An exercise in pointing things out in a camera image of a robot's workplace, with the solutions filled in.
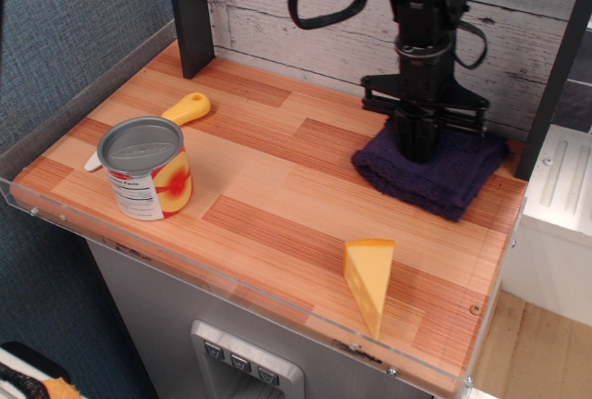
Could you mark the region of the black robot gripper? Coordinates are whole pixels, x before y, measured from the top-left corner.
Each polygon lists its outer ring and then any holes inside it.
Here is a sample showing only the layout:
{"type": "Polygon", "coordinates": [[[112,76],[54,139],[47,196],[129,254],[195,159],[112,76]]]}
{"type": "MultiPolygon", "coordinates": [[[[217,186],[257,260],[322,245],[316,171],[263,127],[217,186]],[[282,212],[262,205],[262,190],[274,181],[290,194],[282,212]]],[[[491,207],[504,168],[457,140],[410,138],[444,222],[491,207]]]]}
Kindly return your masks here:
{"type": "Polygon", "coordinates": [[[489,102],[456,81],[453,44],[397,45],[396,51],[399,73],[362,78],[363,108],[394,116],[398,146],[405,158],[425,163],[445,128],[485,133],[489,102]]]}

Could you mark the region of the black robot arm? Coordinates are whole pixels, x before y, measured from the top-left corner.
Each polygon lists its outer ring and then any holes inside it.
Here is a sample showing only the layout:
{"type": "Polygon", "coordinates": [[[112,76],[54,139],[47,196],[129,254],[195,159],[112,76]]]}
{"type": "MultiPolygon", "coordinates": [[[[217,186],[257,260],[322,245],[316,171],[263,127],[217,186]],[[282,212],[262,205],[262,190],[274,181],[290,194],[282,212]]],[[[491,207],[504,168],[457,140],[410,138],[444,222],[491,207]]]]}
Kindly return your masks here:
{"type": "Polygon", "coordinates": [[[388,114],[401,153],[425,163],[446,128],[481,135],[485,131],[486,98],[462,87],[454,69],[457,32],[484,33],[462,20],[467,0],[389,0],[398,25],[395,50],[399,71],[367,75],[364,108],[388,114]]]}

